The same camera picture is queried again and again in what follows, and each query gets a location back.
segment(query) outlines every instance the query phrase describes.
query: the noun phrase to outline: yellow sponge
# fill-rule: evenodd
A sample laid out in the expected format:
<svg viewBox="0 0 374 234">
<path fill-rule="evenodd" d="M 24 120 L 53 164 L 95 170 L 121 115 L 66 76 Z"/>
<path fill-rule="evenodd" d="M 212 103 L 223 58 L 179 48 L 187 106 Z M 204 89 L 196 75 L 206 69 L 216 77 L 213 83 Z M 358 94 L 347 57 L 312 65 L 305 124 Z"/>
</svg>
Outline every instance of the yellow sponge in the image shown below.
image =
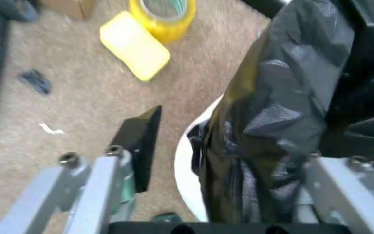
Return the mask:
<svg viewBox="0 0 374 234">
<path fill-rule="evenodd" d="M 169 51 L 129 12 L 121 12 L 100 28 L 100 40 L 141 81 L 149 81 L 169 61 Z"/>
</svg>

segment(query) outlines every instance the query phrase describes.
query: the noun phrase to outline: bolt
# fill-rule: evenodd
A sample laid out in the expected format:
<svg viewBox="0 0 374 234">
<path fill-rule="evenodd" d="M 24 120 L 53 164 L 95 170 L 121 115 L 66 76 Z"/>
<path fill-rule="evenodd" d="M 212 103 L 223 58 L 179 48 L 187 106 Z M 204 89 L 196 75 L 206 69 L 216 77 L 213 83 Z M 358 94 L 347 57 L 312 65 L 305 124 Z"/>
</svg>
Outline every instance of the bolt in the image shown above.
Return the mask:
<svg viewBox="0 0 374 234">
<path fill-rule="evenodd" d="M 61 166 L 73 169 L 79 166 L 80 158 L 79 155 L 75 152 L 68 152 L 63 154 L 58 160 Z"/>
</svg>

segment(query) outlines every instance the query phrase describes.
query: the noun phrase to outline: floor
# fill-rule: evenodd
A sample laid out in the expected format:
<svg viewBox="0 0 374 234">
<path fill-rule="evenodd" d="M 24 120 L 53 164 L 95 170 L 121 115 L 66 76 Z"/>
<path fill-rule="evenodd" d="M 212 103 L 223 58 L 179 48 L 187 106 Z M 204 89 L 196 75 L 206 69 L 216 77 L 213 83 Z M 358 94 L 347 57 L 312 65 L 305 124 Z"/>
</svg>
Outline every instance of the floor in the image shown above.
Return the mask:
<svg viewBox="0 0 374 234">
<path fill-rule="evenodd" d="M 166 45 L 171 62 L 142 83 L 98 37 L 100 26 L 125 9 L 124 0 L 98 0 L 84 22 L 44 9 L 36 23 L 12 23 L 0 86 L 0 219 L 33 176 L 55 165 L 59 155 L 76 151 L 93 161 L 123 120 L 163 105 L 150 189 L 137 196 L 132 219 L 148 221 L 175 211 L 184 221 L 195 221 L 175 185 L 177 142 L 224 91 L 269 21 L 237 0 L 197 0 L 187 34 Z M 51 80 L 50 95 L 17 81 L 17 74 L 30 68 Z M 42 122 L 66 134 L 47 134 L 38 125 Z M 54 215 L 45 233 L 61 233 L 66 218 Z"/>
</svg>

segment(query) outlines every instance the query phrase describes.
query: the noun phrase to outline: tape roll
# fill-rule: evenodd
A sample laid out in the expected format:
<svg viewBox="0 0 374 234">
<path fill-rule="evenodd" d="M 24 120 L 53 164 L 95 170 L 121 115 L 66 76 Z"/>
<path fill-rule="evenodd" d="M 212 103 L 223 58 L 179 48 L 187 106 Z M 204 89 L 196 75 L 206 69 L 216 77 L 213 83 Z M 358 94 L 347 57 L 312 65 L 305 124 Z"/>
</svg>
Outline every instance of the tape roll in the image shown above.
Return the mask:
<svg viewBox="0 0 374 234">
<path fill-rule="evenodd" d="M 129 0 L 130 12 L 160 42 L 180 39 L 196 15 L 196 1 L 167 0 L 165 4 L 170 5 L 173 12 L 160 11 L 158 2 L 159 0 Z"/>
</svg>

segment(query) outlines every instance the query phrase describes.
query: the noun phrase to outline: metal frame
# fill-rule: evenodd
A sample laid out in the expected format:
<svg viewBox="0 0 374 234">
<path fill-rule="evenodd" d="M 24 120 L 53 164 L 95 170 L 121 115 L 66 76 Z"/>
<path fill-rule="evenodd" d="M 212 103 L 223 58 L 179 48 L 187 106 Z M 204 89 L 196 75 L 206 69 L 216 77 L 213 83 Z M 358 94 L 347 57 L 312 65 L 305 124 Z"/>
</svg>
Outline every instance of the metal frame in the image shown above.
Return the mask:
<svg viewBox="0 0 374 234">
<path fill-rule="evenodd" d="M 305 186 L 322 221 L 343 224 L 354 234 L 374 234 L 374 195 L 348 167 L 347 159 L 318 158 L 307 168 Z"/>
<path fill-rule="evenodd" d="M 0 234 L 43 233 L 56 209 L 69 211 L 64 233 L 103 234 L 127 221 L 135 207 L 132 155 L 111 146 L 93 168 L 75 153 L 42 170 L 0 222 Z"/>
</svg>

